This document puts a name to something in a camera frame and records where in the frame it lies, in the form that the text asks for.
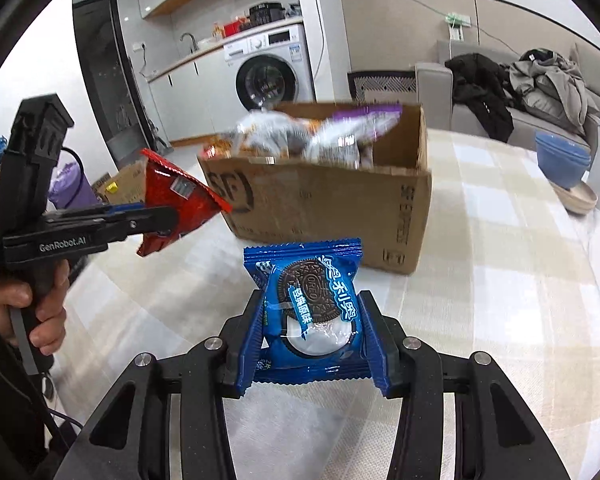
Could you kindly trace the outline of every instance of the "washing machine door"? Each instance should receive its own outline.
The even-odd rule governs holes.
[[[298,80],[289,63],[275,56],[255,56],[245,61],[235,78],[235,89],[247,110],[273,108],[281,101],[293,101]]]

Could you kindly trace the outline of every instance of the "human hand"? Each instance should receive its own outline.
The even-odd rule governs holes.
[[[54,288],[40,301],[36,307],[36,317],[40,325],[29,335],[33,346],[40,348],[44,355],[56,352],[64,340],[64,297],[69,289],[69,263],[63,260],[56,267]],[[0,279],[0,334],[10,344],[17,346],[9,307],[24,308],[31,304],[33,295],[31,287],[24,282],[12,278]]]

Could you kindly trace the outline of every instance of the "blue snack wrapper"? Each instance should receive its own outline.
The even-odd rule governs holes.
[[[370,377],[353,278],[359,238],[246,248],[244,266],[264,291],[254,381],[303,384]]]

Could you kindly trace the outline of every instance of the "washing machine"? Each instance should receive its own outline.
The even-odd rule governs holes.
[[[282,101],[314,101],[304,27],[287,25],[255,32],[224,46],[241,112],[273,108]]]

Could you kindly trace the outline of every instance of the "red snack wrapper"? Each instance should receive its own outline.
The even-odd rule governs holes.
[[[144,148],[141,153],[148,159],[144,204],[170,205],[177,209],[180,219],[168,236],[145,234],[138,249],[140,256],[162,250],[221,211],[231,212],[229,203],[189,173],[151,150]]]

